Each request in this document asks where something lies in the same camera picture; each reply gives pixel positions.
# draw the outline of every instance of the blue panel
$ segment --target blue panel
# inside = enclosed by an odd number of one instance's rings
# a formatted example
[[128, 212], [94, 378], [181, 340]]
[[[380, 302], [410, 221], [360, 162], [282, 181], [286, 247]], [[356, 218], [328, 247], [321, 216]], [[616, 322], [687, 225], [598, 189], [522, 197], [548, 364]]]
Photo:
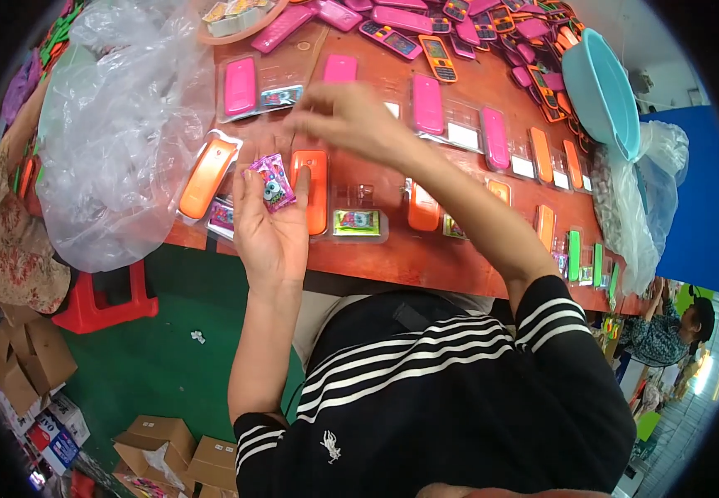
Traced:
[[719, 291], [719, 120], [711, 106], [653, 112], [688, 134], [688, 173], [656, 273]]

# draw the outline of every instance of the red plastic stool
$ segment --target red plastic stool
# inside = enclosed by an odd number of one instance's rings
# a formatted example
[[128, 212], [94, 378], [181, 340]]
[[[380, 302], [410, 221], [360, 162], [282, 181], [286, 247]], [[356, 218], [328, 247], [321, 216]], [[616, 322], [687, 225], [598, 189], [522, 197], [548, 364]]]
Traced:
[[91, 274], [80, 272], [69, 295], [68, 308], [52, 320], [75, 334], [87, 334], [158, 313], [158, 298], [146, 297], [144, 260], [130, 265], [130, 291], [130, 302], [111, 306], [105, 293], [94, 290]]

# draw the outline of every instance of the woman's left hand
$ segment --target woman's left hand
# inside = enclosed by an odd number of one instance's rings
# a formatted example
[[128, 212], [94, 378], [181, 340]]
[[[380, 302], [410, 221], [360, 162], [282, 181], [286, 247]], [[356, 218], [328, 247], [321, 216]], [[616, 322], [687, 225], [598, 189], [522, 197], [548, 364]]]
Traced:
[[295, 204], [273, 214], [268, 213], [263, 202], [265, 183], [262, 177], [256, 171], [248, 170], [255, 160], [276, 152], [273, 136], [259, 143], [246, 140], [238, 155], [232, 187], [237, 253], [245, 266], [251, 290], [266, 294], [275, 294], [283, 284], [300, 288], [307, 270], [309, 251], [309, 168], [299, 172]]

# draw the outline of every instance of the woman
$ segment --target woman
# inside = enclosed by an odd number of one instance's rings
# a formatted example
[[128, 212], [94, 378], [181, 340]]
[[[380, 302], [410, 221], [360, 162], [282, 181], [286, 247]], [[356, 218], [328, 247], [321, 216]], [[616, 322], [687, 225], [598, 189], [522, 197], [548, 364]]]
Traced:
[[503, 276], [518, 338], [425, 291], [354, 299], [305, 352], [288, 426], [280, 400], [307, 265], [310, 175], [300, 174], [295, 205], [268, 214], [264, 184], [246, 168], [273, 146], [245, 144], [235, 243], [249, 297], [228, 393], [241, 496], [610, 493], [633, 419], [533, 228], [366, 86], [311, 85], [285, 125], [423, 186]]

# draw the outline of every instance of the green floor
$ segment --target green floor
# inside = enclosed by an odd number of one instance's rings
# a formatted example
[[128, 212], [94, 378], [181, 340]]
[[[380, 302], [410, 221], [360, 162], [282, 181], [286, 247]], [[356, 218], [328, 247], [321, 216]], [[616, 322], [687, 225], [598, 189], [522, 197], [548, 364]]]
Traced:
[[[84, 450], [103, 473], [119, 460], [111, 438], [141, 413], [181, 417], [196, 439], [205, 434], [235, 442], [226, 388], [249, 288], [241, 261], [165, 244], [145, 263], [160, 304], [155, 318], [65, 333], [79, 369], [64, 392], [83, 410], [91, 430]], [[205, 344], [190, 337], [194, 330], [202, 331]], [[291, 350], [283, 407], [303, 380]]]

